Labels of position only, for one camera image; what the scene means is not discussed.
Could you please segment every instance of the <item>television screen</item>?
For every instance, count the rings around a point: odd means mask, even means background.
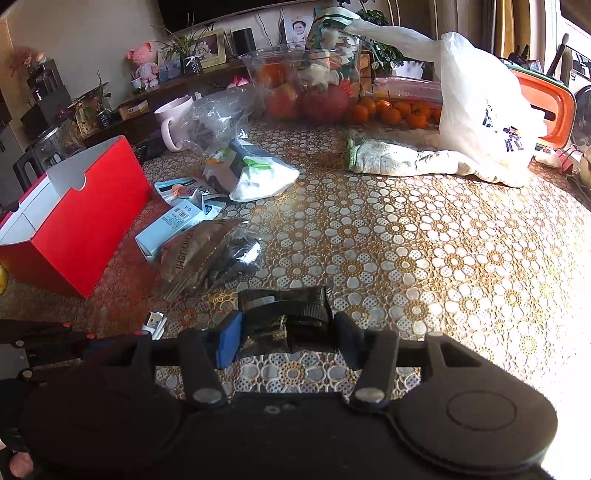
[[[295,4],[306,0],[281,2],[278,0],[158,0],[164,26],[171,32],[187,28],[187,16],[194,25],[211,23],[221,17],[273,7],[275,5]]]

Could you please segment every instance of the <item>pink teddy bear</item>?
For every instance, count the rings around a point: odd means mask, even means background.
[[[136,50],[129,50],[127,58],[138,66],[135,71],[135,78],[141,78],[146,88],[158,85],[158,65],[156,65],[157,51],[148,41]]]

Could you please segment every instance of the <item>hand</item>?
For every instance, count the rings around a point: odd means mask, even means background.
[[[0,440],[0,450],[4,450],[6,445]],[[25,452],[15,453],[8,465],[10,473],[17,478],[25,478],[33,471],[33,460],[31,456]]]

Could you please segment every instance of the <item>red box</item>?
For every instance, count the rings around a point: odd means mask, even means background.
[[[125,137],[84,150],[0,223],[0,264],[20,282],[88,298],[151,191]]]

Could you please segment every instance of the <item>wall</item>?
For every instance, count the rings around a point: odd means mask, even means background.
[[[428,2],[399,0],[402,25],[429,35]],[[322,2],[331,4],[336,1]],[[311,15],[320,5],[286,5],[283,11],[285,16]],[[359,0],[346,6],[353,11],[361,8]],[[388,12],[385,0],[370,0],[366,7]],[[266,9],[259,14],[260,20],[256,13],[243,14],[217,22],[215,28],[251,27],[256,46],[264,48],[269,45],[264,25],[271,43],[279,43],[281,9]],[[157,0],[18,0],[5,16],[14,47],[36,48],[55,59],[71,97],[96,87],[96,71],[100,70],[103,81],[111,84],[112,106],[131,97],[132,66],[125,57],[127,51],[144,41],[159,39],[151,25],[162,23]]]

